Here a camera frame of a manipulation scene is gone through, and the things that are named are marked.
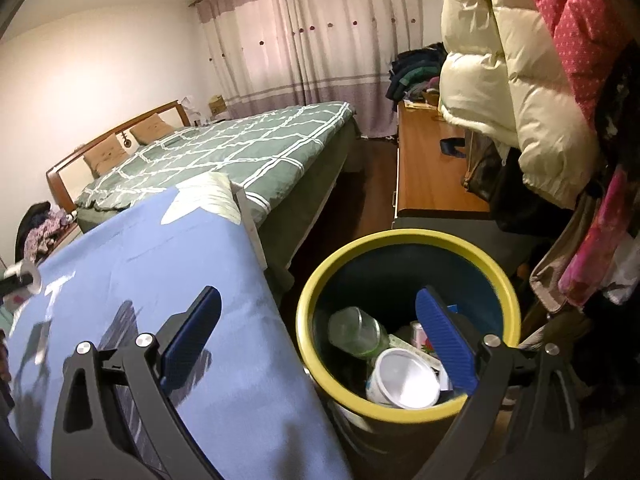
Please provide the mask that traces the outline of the white plastic bowl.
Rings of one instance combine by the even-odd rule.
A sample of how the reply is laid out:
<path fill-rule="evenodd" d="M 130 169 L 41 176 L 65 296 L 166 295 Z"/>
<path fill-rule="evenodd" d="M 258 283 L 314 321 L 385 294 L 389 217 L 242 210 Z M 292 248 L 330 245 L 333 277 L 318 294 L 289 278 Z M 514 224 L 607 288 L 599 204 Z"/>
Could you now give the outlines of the white plastic bowl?
<path fill-rule="evenodd" d="M 389 348 L 375 360 L 366 383 L 368 401 L 416 411 L 435 405 L 440 387 L 435 371 L 405 349 Z"/>

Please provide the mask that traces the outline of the pink strawberry milk carton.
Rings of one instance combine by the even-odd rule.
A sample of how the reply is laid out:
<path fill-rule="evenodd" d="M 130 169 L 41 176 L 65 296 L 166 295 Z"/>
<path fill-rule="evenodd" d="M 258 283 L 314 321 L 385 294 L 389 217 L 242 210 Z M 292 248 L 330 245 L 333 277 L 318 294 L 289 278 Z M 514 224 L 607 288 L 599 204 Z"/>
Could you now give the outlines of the pink strawberry milk carton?
<path fill-rule="evenodd" d="M 414 348 L 417 348 L 430 356 L 436 356 L 436 352 L 431 341 L 427 338 L 423 326 L 418 321 L 411 323 L 411 344 Z"/>

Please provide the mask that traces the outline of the white floral paper cup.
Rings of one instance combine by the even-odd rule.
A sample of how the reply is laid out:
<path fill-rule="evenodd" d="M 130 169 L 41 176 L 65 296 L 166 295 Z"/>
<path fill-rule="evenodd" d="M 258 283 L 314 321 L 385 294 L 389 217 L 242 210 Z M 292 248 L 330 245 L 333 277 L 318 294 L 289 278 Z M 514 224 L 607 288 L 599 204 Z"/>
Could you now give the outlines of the white floral paper cup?
<path fill-rule="evenodd" d="M 42 291 L 42 278 L 30 260 L 9 266 L 0 282 L 1 305 L 15 313 L 26 301 Z"/>

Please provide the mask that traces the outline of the clear bottle green label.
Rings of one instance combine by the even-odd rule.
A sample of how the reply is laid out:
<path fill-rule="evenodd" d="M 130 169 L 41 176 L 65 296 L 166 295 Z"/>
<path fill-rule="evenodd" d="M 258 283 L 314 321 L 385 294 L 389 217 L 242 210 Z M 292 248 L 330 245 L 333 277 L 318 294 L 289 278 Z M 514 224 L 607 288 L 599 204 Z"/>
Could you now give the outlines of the clear bottle green label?
<path fill-rule="evenodd" d="M 331 315 L 328 338 L 334 347 L 363 360 L 375 360 L 390 345 L 384 327 L 357 307 L 348 307 Z"/>

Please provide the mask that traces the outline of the yellow rimmed trash bin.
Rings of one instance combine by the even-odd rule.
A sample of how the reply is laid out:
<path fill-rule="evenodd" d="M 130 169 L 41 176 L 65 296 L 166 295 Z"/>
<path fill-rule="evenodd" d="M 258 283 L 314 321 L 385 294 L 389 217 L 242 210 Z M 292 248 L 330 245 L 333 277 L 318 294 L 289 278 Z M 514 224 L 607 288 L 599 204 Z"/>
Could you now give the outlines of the yellow rimmed trash bin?
<path fill-rule="evenodd" d="M 495 334 L 511 347 L 520 341 L 520 305 L 508 276 L 477 246 L 439 231 L 400 229 L 355 240 L 314 270 L 299 297 L 298 348 L 328 398 L 361 479 L 412 478 L 466 396 L 423 387 L 421 396 L 430 403 L 422 410 L 370 401 L 374 365 L 330 343 L 329 319 L 356 307 L 387 333 L 407 337 L 418 319 L 416 295 L 427 285 L 482 334 Z"/>

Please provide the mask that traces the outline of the pink garment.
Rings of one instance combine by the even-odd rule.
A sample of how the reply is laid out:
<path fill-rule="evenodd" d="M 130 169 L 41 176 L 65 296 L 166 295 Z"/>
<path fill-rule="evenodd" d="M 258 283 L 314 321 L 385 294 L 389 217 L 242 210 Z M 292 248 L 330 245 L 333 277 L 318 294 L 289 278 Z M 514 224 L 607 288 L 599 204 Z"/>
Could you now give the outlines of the pink garment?
<path fill-rule="evenodd" d="M 618 165 L 582 244 L 559 280 L 560 293 L 572 306 L 582 308 L 608 273 L 631 222 L 633 190 L 627 171 Z"/>

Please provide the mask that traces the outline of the pile of clothes on nightstand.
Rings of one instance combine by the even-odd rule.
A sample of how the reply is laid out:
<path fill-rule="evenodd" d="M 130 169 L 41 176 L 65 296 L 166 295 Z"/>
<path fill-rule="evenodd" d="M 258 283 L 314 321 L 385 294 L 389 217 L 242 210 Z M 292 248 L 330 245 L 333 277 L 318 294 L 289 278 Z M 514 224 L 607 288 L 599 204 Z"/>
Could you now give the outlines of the pile of clothes on nightstand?
<path fill-rule="evenodd" d="M 50 202 L 30 206 L 17 229 L 15 261 L 43 261 L 73 222 L 71 214 L 64 209 L 53 208 Z"/>

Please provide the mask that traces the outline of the wooden desk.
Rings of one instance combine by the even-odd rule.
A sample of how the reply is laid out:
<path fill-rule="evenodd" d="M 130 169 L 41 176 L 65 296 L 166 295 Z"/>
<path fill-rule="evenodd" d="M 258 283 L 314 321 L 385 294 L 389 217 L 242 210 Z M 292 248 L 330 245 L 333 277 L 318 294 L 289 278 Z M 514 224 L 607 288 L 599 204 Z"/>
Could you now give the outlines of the wooden desk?
<path fill-rule="evenodd" d="M 442 154 L 442 139 L 464 137 L 434 108 L 398 105 L 395 214 L 398 218 L 487 220 L 489 206 L 466 192 L 463 158 Z"/>

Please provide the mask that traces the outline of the left brown pillow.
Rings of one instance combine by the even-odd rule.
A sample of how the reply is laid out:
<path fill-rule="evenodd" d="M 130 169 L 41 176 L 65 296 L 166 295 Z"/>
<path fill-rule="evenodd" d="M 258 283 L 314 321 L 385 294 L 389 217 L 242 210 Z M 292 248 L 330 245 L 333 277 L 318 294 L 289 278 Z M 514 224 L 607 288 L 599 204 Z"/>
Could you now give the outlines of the left brown pillow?
<path fill-rule="evenodd" d="M 84 159 L 96 177 L 102 177 L 116 166 L 122 164 L 129 154 L 112 134 L 93 148 L 86 151 Z"/>

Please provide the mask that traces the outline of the right brown pillow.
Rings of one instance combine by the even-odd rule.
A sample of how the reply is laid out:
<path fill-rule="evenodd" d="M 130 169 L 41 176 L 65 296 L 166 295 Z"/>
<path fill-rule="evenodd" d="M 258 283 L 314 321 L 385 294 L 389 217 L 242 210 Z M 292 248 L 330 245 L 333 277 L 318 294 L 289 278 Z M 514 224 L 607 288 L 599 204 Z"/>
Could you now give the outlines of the right brown pillow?
<path fill-rule="evenodd" d="M 173 133 L 175 127 L 164 122 L 159 114 L 153 114 L 130 128 L 130 133 L 140 145 L 149 145 Z"/>

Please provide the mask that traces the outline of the bed with green plaid duvet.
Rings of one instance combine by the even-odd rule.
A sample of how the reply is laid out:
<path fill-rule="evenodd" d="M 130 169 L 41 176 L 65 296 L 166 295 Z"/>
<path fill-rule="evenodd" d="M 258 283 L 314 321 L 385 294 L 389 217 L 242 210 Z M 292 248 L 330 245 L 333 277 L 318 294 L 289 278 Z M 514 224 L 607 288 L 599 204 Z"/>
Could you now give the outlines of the bed with green plaid duvet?
<path fill-rule="evenodd" d="M 145 198 L 212 170 L 245 193 L 268 269 L 288 267 L 317 221 L 359 128 L 347 102 L 289 106 L 206 127 L 178 129 L 142 146 L 76 200 L 82 232 Z"/>

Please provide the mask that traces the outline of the woven basket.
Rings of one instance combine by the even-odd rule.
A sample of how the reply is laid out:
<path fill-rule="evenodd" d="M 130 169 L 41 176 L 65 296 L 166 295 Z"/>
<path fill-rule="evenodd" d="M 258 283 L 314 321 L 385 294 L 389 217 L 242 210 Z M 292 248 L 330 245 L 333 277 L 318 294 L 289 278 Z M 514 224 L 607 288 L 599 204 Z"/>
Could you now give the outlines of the woven basket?
<path fill-rule="evenodd" d="M 208 108 L 210 114 L 217 117 L 227 110 L 227 104 L 223 96 L 212 96 L 208 101 Z"/>

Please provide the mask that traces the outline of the cream puffer jacket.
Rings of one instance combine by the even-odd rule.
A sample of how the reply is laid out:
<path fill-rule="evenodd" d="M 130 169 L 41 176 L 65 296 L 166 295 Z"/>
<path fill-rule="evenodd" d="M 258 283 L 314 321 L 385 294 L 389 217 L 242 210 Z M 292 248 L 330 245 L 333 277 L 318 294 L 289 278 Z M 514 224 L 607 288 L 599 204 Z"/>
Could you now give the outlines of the cream puffer jacket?
<path fill-rule="evenodd" d="M 534 0 L 442 0 L 442 39 L 442 116 L 519 150 L 524 184 L 574 208 L 597 141 Z"/>

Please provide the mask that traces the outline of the dark clothes pile by curtain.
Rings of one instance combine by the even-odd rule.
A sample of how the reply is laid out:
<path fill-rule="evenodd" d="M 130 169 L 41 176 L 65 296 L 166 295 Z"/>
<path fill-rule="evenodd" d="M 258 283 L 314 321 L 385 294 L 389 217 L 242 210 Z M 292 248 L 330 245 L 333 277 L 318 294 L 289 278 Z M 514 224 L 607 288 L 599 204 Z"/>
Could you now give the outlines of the dark clothes pile by curtain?
<path fill-rule="evenodd" d="M 442 42 L 429 44 L 421 49 L 408 50 L 397 55 L 390 64 L 390 85 L 385 97 L 393 103 L 393 110 L 405 99 L 415 85 L 438 77 L 448 52 Z"/>

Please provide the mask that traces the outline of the red dotted jacket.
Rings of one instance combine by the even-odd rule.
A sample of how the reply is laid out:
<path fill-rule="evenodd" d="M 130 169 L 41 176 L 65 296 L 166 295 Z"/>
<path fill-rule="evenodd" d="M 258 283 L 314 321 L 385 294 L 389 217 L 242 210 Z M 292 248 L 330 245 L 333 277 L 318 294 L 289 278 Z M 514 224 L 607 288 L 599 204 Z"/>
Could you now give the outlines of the red dotted jacket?
<path fill-rule="evenodd" d="M 534 0 L 588 125 L 630 33 L 608 0 Z"/>

